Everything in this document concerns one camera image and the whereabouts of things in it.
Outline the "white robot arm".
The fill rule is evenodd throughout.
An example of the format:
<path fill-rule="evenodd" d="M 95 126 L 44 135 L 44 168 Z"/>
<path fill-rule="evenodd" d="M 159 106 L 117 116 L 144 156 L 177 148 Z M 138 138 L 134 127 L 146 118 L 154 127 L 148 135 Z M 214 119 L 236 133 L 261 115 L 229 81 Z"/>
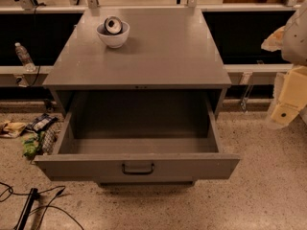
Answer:
<path fill-rule="evenodd" d="M 281 51 L 293 67 L 277 73 L 273 101 L 266 117 L 267 126 L 280 129 L 291 123 L 307 105 L 307 2 L 295 11 L 285 26 L 275 30 L 261 44 L 263 50 Z"/>

